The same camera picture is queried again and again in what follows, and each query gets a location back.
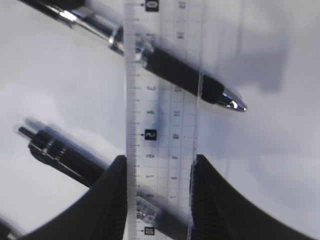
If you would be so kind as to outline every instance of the number 0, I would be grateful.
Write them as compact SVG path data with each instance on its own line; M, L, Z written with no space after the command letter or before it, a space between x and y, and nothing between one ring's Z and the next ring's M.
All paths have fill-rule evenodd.
M145 231L145 235L153 235L153 234L154 234L154 231L152 231L152 230Z
M148 1L146 3L146 6L151 9L156 9L159 6L159 4L156 1Z

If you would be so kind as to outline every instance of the silver pen barrel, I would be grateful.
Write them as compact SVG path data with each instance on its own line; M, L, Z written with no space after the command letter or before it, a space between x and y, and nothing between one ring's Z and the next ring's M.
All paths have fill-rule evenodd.
M59 18L72 28L80 26L95 34L108 43L110 49L123 55L125 52L123 28L114 21L107 19L86 6L70 11L63 10Z

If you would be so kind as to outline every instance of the black rubber grip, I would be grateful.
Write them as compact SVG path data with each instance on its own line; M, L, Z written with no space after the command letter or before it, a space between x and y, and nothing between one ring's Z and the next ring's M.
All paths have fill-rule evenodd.
M63 10L74 10L83 7L86 4L86 0L46 0L48 3L56 5Z
M178 87L198 95L199 71L176 59L164 50L156 47L152 53L143 53L146 60L145 69L177 85ZM211 104L216 104L225 87L212 77L203 76L201 98Z
M193 166L192 189L192 240L313 240L255 206L203 155Z

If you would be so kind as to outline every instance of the pen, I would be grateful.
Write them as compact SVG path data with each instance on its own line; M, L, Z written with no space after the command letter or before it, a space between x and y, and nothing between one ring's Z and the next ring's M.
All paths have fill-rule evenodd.
M103 175L105 169L83 156L70 145L56 139L44 130L36 133L21 126L18 132L30 139L30 153L40 162L73 178L79 183L92 187ZM171 213L155 206L138 193L136 197L136 217L151 225L173 240L186 240L188 226Z
M86 7L85 0L20 0L47 16L74 28L80 26L106 40L113 51L123 55L123 28L110 19L102 17ZM199 71L175 58L168 52L145 39L136 40L136 61L147 71L198 95ZM222 83L208 75L202 76L201 98L221 107L245 112L246 104Z

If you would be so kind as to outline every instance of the ruler number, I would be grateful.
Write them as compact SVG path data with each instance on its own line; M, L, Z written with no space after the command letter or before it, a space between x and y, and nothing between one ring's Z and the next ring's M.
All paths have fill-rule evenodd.
M174 88L174 92L175 93L180 93L182 91L182 89L180 88L180 87L178 87L178 86L176 86L175 88Z
M178 39L184 39L184 38L185 38L185 33L184 33L183 31L178 31L178 32L176 33L176 37L177 37Z
M152 236L154 236L155 235L155 228L154 227L145 226L144 227L144 235L152 235Z
M174 112L173 112L173 115L174 115L175 117L180 117L181 112L180 112L180 111L174 111Z
M150 141L157 140L157 130L155 129L145 129L144 130L144 139Z
M145 0L146 12L159 12L159 0Z
M154 90L156 90L156 87L155 86L147 86L146 89L149 91L154 91Z
M146 33L146 37L150 40L151 44L154 44L156 41L156 34L154 33Z
M186 3L185 1L179 1L179 2L178 2L178 7L179 7L180 9L186 9L187 3Z

